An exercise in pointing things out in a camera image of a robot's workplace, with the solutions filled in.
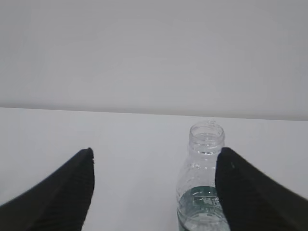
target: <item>white background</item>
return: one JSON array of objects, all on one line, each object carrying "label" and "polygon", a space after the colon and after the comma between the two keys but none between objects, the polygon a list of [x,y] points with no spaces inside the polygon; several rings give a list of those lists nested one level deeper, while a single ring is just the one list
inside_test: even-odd
[{"label": "white background", "polygon": [[308,120],[307,0],[1,0],[0,106]]}]

